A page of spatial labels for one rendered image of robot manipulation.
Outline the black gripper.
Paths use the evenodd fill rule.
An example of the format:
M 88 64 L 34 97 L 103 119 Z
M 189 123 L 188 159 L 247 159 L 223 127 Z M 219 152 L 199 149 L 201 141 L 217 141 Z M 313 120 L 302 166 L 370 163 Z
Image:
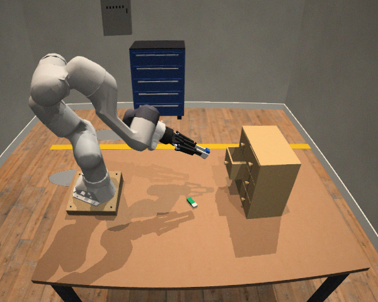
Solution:
M 194 143 L 190 138 L 182 135 L 178 131 L 174 133 L 173 129 L 167 126 L 165 128 L 165 133 L 159 142 L 165 145 L 170 143 L 172 146 L 175 146 L 175 151 L 184 152 L 189 155 L 195 154 L 205 159 L 209 156 L 208 153 L 204 152 L 205 148 L 197 145 L 197 143 Z

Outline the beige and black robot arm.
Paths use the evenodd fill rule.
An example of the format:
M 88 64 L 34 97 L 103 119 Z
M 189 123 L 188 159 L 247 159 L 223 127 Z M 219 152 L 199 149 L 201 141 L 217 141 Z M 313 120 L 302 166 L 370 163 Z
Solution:
M 29 107 L 55 135 L 71 142 L 74 158 L 82 170 L 73 197 L 95 207 L 112 199 L 116 188 L 95 128 L 62 100 L 70 89 L 84 94 L 92 102 L 96 115 L 136 151 L 155 150 L 165 133 L 159 111 L 148 104 L 128 109 L 121 120 L 117 113 L 116 80 L 85 57 L 77 56 L 67 63 L 61 55 L 49 53 L 40 60 L 31 81 Z

